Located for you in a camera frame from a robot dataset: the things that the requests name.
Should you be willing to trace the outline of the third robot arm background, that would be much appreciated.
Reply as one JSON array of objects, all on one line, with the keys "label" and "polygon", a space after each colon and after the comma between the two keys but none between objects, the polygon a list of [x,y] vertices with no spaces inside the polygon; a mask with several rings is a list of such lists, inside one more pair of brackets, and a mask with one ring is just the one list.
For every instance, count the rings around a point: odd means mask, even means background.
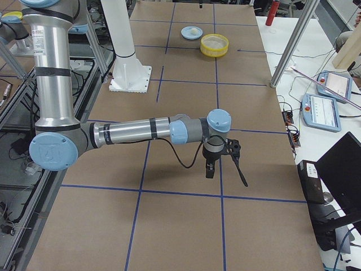
[{"label": "third robot arm background", "polygon": [[8,45],[12,41],[22,52],[32,49],[32,38],[21,19],[15,15],[1,14],[1,43]]}]

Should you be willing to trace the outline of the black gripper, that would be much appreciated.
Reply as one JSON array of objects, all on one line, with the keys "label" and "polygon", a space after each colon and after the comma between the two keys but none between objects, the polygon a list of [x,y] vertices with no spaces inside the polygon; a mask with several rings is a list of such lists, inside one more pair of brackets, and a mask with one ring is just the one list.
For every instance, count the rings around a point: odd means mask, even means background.
[{"label": "black gripper", "polygon": [[203,144],[202,155],[206,159],[206,178],[214,178],[214,163],[224,154],[224,143],[213,145]]}]

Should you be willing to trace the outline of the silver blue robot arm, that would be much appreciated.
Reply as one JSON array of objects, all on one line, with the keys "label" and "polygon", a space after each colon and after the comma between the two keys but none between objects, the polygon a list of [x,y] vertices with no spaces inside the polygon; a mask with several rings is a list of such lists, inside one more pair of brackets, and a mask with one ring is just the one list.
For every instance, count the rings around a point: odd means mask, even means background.
[{"label": "silver blue robot arm", "polygon": [[85,1],[22,1],[32,30],[40,117],[29,146],[32,160],[49,171],[72,166],[85,152],[104,145],[164,140],[171,146],[198,142],[206,160],[206,177],[223,155],[239,159],[239,144],[228,138],[230,114],[222,109],[205,118],[179,114],[121,123],[82,123],[73,110],[69,31],[86,25]]}]

